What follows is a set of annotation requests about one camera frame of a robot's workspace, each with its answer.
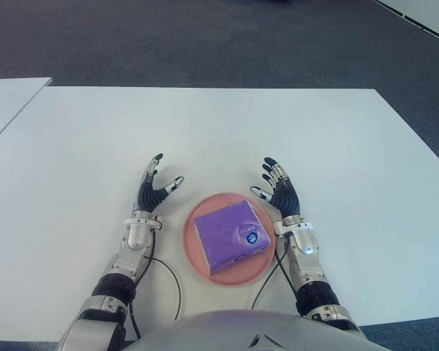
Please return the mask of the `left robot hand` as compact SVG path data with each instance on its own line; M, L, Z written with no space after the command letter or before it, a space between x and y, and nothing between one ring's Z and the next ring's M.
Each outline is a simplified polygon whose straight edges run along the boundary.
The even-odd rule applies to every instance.
M135 201L132 207L133 212L145 211L152 214L153 211L184 182L184 176L179 176L164 187L159 189L154 188L153 183L154 177L157 174L157 165L162 158L162 153L157 154L146 166L135 196Z

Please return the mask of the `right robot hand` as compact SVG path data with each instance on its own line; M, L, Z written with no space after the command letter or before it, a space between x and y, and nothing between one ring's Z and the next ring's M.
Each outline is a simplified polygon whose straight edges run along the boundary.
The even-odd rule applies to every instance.
M277 209L283 219L300 216L299 197L284 167L271 157L265 157L262 168L266 171L262 178L271 186L271 192L251 186L251 193Z

